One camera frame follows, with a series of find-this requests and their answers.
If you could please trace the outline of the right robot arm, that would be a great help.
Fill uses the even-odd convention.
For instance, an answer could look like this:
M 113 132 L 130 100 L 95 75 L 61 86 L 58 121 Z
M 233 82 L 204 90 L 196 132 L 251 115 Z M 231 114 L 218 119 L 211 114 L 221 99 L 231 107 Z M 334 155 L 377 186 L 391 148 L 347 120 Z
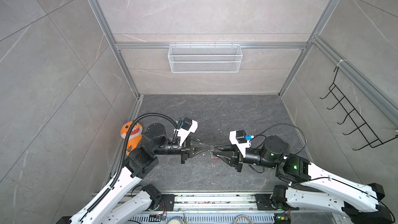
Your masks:
M 309 160 L 290 152 L 290 145 L 278 136 L 265 137 L 262 146 L 251 148 L 253 135 L 230 133 L 230 144 L 216 146 L 213 156 L 237 172 L 245 164 L 276 170 L 285 185 L 274 187 L 270 202 L 273 208 L 289 211 L 311 208 L 333 212 L 354 224 L 393 224 L 396 218 L 382 203 L 383 186 L 364 185 L 322 169 Z

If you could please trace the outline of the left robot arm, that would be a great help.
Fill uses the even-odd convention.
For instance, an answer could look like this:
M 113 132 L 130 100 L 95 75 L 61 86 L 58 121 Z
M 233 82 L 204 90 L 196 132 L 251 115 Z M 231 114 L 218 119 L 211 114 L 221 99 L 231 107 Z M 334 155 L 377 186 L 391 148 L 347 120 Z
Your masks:
M 122 205 L 118 203 L 159 164 L 158 155 L 180 155 L 184 163 L 207 148 L 206 144 L 190 138 L 198 128 L 197 121 L 185 118 L 173 124 L 176 137 L 168 139 L 160 123 L 152 124 L 146 132 L 137 121 L 126 123 L 120 132 L 125 139 L 122 158 L 113 179 L 85 207 L 73 216 L 61 217 L 58 223 L 123 224 L 148 209 L 165 211 L 162 194 L 152 184 L 143 186 Z

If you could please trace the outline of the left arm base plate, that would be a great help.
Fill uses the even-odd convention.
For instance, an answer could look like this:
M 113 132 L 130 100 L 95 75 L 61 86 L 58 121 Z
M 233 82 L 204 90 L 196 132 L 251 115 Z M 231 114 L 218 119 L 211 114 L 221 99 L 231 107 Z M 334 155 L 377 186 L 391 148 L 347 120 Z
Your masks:
M 173 211 L 175 205 L 175 197 L 176 196 L 172 194 L 162 195 L 159 201 L 151 203 L 148 211 Z

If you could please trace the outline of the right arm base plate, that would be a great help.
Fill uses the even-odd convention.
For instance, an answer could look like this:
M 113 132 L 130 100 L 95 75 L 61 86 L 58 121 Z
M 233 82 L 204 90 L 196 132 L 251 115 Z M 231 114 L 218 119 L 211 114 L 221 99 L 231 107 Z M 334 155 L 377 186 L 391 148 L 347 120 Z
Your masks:
M 272 194 L 255 194 L 256 205 L 259 211 L 266 210 L 283 210 L 283 211 L 296 211 L 297 207 L 292 207 L 287 204 L 286 199 L 276 197 Z

